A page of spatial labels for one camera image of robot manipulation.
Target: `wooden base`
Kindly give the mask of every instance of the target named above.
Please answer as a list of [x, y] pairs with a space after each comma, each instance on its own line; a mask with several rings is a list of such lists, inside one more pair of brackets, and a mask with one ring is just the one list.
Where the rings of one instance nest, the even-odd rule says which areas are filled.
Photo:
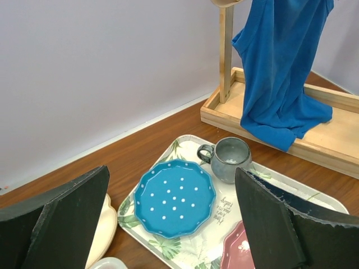
[[[296, 139], [287, 153], [359, 179], [359, 97], [308, 84], [305, 91], [332, 106], [333, 119], [309, 130], [302, 140]], [[243, 69], [235, 67], [228, 100], [220, 102], [218, 87], [202, 106], [201, 120], [267, 145], [240, 126], [244, 92]]]

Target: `pink dish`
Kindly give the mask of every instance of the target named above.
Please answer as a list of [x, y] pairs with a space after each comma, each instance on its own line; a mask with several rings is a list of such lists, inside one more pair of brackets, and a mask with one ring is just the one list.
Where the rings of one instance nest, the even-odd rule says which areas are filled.
[[255, 269], [243, 221], [225, 238], [221, 269]]

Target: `brown tabletop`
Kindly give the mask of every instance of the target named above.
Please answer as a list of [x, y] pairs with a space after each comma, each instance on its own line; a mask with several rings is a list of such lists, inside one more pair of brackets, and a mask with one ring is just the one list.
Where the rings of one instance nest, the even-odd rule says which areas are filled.
[[[335, 89], [328, 82], [314, 77], [311, 82]], [[140, 177], [178, 136], [191, 134], [216, 143], [232, 133], [202, 123], [196, 104], [146, 129], [132, 134], [91, 155], [60, 168], [8, 194], [0, 196], [0, 207], [32, 197], [78, 177], [88, 170], [107, 165], [111, 173], [108, 193], [117, 210]], [[253, 160], [310, 187], [318, 189], [343, 203], [350, 214], [359, 216], [359, 180], [308, 161], [245, 139], [251, 147]], [[105, 256], [123, 260], [129, 269], [167, 268], [158, 258], [118, 227]]]

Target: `blue plate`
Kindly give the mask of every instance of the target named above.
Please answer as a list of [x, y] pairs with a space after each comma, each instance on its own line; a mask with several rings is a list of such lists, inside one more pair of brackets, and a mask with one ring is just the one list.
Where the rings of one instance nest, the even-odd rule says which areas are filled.
[[197, 163], [175, 159], [141, 177], [135, 216], [149, 233], [175, 238], [194, 233], [210, 217], [215, 198], [210, 174]]

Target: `wooden stand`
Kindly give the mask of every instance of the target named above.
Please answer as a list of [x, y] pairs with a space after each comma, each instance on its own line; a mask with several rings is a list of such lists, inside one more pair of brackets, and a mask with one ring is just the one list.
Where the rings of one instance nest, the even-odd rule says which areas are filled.
[[[201, 120], [265, 144], [240, 126], [245, 77], [243, 69], [230, 68], [232, 29], [233, 6], [221, 8], [220, 85], [202, 106]], [[296, 139], [288, 153], [359, 179], [359, 97], [308, 84], [305, 92], [332, 106], [333, 119]]]

